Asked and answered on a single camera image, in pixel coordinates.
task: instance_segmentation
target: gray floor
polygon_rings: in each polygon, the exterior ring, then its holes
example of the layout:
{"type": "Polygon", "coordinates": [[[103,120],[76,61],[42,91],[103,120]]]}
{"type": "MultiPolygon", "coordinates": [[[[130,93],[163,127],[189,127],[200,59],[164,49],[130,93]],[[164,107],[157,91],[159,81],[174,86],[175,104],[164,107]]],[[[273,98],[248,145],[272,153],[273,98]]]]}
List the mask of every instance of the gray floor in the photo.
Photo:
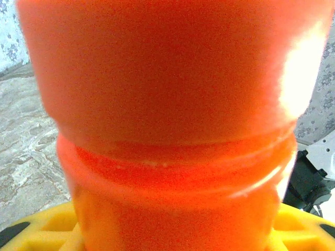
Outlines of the gray floor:
{"type": "Polygon", "coordinates": [[[0,230],[70,199],[31,65],[0,78],[0,230]]]}

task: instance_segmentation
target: orange plastic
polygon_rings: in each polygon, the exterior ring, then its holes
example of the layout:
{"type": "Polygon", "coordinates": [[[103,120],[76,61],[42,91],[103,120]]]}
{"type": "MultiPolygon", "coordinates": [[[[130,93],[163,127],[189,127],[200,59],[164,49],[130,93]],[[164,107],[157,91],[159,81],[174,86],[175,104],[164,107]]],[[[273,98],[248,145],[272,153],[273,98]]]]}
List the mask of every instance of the orange plastic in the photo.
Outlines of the orange plastic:
{"type": "Polygon", "coordinates": [[[294,149],[290,134],[216,163],[152,166],[108,159],[58,138],[89,251],[262,251],[294,149]]]}
{"type": "Polygon", "coordinates": [[[333,13],[333,0],[17,6],[47,112],[76,145],[111,157],[120,144],[131,155],[133,144],[220,144],[291,123],[333,13]]]}

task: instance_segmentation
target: floral wallpaper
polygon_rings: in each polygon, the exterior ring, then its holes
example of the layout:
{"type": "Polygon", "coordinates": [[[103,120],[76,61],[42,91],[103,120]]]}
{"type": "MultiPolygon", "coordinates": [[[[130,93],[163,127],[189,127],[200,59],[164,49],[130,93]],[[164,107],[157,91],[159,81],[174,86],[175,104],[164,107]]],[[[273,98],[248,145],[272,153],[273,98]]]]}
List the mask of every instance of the floral wallpaper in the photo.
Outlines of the floral wallpaper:
{"type": "MultiPolygon", "coordinates": [[[[12,67],[29,62],[15,0],[0,0],[0,77],[12,67]]],[[[299,140],[313,143],[335,129],[335,22],[323,53],[310,106],[295,130],[299,140]]]]}
{"type": "Polygon", "coordinates": [[[0,0],[0,77],[18,64],[29,62],[15,0],[0,0]]]}

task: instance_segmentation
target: black plastic object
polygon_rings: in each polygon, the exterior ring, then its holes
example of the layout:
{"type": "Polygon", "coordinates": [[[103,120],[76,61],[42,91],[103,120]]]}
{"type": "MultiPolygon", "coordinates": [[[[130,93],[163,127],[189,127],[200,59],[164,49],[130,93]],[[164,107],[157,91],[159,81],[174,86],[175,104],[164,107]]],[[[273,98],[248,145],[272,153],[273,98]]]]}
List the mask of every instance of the black plastic object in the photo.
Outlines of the black plastic object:
{"type": "Polygon", "coordinates": [[[325,230],[328,234],[330,234],[333,238],[335,238],[335,227],[327,224],[321,224],[320,227],[323,230],[325,230]]]}
{"type": "Polygon", "coordinates": [[[30,222],[21,222],[2,230],[0,232],[0,248],[5,246],[11,239],[21,233],[29,225],[30,222]]]}
{"type": "Polygon", "coordinates": [[[330,199],[330,191],[335,188],[335,180],[327,179],[327,173],[323,169],[317,170],[307,155],[307,151],[298,152],[283,202],[310,212],[313,206],[330,199]]]}

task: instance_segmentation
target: marble floor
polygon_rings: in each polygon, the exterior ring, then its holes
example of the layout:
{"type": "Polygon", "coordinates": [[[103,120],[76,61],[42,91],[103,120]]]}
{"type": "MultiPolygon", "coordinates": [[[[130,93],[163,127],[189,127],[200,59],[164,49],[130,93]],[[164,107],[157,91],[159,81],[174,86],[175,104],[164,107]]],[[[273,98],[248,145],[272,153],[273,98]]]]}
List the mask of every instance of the marble floor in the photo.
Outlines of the marble floor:
{"type": "MultiPolygon", "coordinates": [[[[55,154],[57,129],[41,104],[30,64],[0,78],[0,100],[1,231],[24,216],[69,201],[70,195],[55,154]]],[[[306,130],[302,126],[309,120],[307,113],[302,116],[296,134],[306,130]]],[[[301,140],[313,142],[321,134],[304,136],[301,140]]],[[[326,218],[335,222],[333,208],[335,196],[322,205],[326,218]]]]}

